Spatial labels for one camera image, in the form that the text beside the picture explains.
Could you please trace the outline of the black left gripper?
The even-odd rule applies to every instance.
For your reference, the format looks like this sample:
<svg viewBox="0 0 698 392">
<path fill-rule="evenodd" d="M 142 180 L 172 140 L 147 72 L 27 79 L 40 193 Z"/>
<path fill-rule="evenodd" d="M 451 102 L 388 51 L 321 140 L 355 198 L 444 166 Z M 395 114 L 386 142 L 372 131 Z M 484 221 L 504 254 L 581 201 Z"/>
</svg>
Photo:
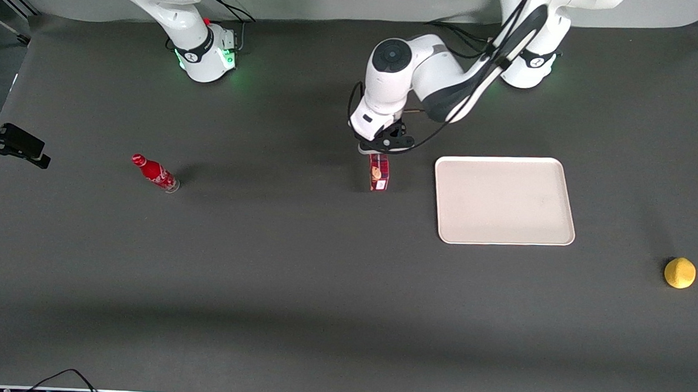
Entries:
<svg viewBox="0 0 698 392">
<path fill-rule="evenodd" d="M 403 122 L 394 122 L 382 130 L 372 141 L 360 140 L 360 154 L 396 154 L 415 146 L 415 140 L 407 135 Z"/>
</svg>

